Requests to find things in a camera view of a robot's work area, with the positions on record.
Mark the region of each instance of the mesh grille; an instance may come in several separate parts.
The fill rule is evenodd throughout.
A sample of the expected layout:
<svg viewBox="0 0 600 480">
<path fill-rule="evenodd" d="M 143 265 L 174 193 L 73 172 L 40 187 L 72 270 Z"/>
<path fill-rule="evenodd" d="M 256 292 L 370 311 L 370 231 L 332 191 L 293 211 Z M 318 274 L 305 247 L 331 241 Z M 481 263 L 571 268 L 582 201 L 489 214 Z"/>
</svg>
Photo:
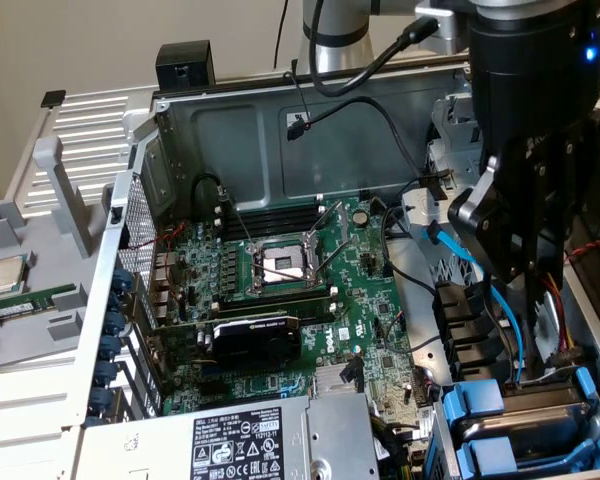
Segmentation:
<svg viewBox="0 0 600 480">
<path fill-rule="evenodd" d="M 156 238 L 156 228 L 151 218 L 147 197 L 144 194 L 140 177 L 135 177 L 129 191 L 127 209 L 127 228 L 129 229 L 129 245 L 142 245 Z M 133 273 L 139 273 L 145 285 L 151 285 L 153 254 L 155 243 L 138 249 L 120 250 L 122 266 Z"/>
<path fill-rule="evenodd" d="M 448 261 L 440 259 L 430 270 L 435 283 L 453 282 L 467 287 L 474 283 L 471 264 L 456 255 L 451 255 Z"/>
</svg>

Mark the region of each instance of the cpu socket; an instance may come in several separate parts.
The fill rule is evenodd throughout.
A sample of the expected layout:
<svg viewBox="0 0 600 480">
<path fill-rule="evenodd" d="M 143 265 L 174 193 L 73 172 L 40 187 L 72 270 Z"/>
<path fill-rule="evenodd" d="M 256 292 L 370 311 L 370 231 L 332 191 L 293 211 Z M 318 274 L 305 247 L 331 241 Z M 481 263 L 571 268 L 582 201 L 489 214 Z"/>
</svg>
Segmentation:
<svg viewBox="0 0 600 480">
<path fill-rule="evenodd" d="M 265 248 L 262 251 L 262 266 L 266 268 L 263 283 L 271 285 L 297 281 L 293 277 L 306 278 L 306 265 L 302 245 Z"/>
<path fill-rule="evenodd" d="M 261 242 L 253 253 L 251 292 L 260 294 L 266 287 L 282 284 L 292 284 L 289 288 L 293 289 L 315 286 L 317 266 L 315 241 L 299 238 Z"/>
</svg>

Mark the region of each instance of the power cable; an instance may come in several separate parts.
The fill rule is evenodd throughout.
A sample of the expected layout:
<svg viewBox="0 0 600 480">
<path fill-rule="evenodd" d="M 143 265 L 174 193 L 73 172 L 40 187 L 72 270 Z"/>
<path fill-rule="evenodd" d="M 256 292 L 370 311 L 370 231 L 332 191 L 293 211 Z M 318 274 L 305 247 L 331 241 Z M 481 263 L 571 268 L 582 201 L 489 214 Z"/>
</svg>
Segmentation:
<svg viewBox="0 0 600 480">
<path fill-rule="evenodd" d="M 407 28 L 402 34 L 384 51 L 378 58 L 371 62 L 358 75 L 348 80 L 344 85 L 336 89 L 328 88 L 318 74 L 316 45 L 318 39 L 318 27 L 320 25 L 320 15 L 324 0 L 316 0 L 316 8 L 313 11 L 311 21 L 311 32 L 309 34 L 309 69 L 311 71 L 311 80 L 316 87 L 316 90 L 325 97 L 341 97 L 345 93 L 359 87 L 366 82 L 369 77 L 376 73 L 383 65 L 391 60 L 397 53 L 403 51 L 410 45 L 420 43 L 425 38 L 433 35 L 438 30 L 438 21 L 433 17 L 420 17 Z"/>
<path fill-rule="evenodd" d="M 284 0 L 284 7 L 282 7 L 282 15 L 280 15 L 280 25 L 278 25 L 278 37 L 276 38 L 276 51 L 273 54 L 273 69 L 278 68 L 278 51 L 280 50 L 280 39 L 282 38 L 282 29 L 284 28 L 284 19 L 287 18 L 287 7 L 289 7 L 289 0 Z"/>
</svg>

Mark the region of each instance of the black plastic bracket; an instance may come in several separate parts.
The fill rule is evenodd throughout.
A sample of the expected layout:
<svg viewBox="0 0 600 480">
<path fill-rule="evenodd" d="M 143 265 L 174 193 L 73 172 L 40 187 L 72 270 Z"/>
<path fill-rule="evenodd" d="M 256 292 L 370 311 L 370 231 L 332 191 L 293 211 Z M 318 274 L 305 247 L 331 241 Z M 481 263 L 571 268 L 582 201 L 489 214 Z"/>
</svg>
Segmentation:
<svg viewBox="0 0 600 480">
<path fill-rule="evenodd" d="M 66 90 L 52 90 L 44 94 L 40 108 L 59 107 L 67 96 Z"/>
</svg>

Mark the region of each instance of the red wire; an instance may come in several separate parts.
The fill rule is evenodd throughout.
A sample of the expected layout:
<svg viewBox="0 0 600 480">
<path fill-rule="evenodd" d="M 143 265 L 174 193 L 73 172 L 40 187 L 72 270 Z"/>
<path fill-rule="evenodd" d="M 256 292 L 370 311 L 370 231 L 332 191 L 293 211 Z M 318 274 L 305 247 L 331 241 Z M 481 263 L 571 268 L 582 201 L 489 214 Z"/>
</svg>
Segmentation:
<svg viewBox="0 0 600 480">
<path fill-rule="evenodd" d="M 142 247 L 146 247 L 147 245 L 151 245 L 152 243 L 155 243 L 159 240 L 173 240 L 175 238 L 176 235 L 178 235 L 179 233 L 181 233 L 184 230 L 184 222 L 182 222 L 178 228 L 176 228 L 173 232 L 171 233 L 166 233 L 164 235 L 158 235 L 156 238 L 152 239 L 152 240 L 148 240 L 144 243 L 141 243 L 140 245 L 134 245 L 133 247 L 129 247 L 129 250 L 138 250 L 139 248 Z"/>
<path fill-rule="evenodd" d="M 176 298 L 176 292 L 171 285 L 171 279 L 169 278 L 169 252 L 171 251 L 171 241 L 176 237 L 176 235 L 180 234 L 184 230 L 184 222 L 182 222 L 178 228 L 176 228 L 171 234 L 165 235 L 168 238 L 167 241 L 167 256 L 164 261 L 164 276 L 167 279 L 167 283 L 169 284 L 169 290 L 171 291 L 171 295 L 173 298 Z"/>
<path fill-rule="evenodd" d="M 596 240 L 595 242 L 589 242 L 582 247 L 578 247 L 571 252 L 571 255 L 567 255 L 565 262 L 569 260 L 575 260 L 577 257 L 584 255 L 590 250 L 594 248 L 600 248 L 600 240 Z"/>
</svg>

